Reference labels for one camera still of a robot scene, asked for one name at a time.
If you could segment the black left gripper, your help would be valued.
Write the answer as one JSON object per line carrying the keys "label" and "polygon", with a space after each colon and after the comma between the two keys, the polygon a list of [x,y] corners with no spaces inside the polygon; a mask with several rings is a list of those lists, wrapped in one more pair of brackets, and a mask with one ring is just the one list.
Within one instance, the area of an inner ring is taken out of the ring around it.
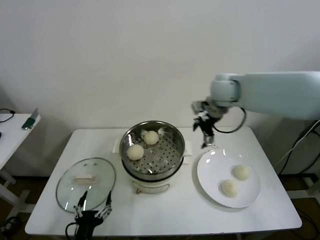
{"label": "black left gripper", "polygon": [[108,193],[104,207],[100,211],[82,211],[88,191],[80,197],[77,205],[74,205],[75,222],[78,229],[75,233],[76,240],[91,240],[95,227],[101,224],[112,212],[112,192]]}

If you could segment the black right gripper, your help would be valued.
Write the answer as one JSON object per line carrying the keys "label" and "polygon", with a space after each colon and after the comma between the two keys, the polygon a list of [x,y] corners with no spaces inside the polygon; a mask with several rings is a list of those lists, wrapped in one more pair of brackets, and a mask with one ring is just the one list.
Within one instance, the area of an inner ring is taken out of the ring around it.
{"label": "black right gripper", "polygon": [[214,143],[213,125],[214,119],[207,113],[199,113],[198,118],[193,119],[192,131],[194,132],[200,126],[204,134],[201,148],[209,147]]}

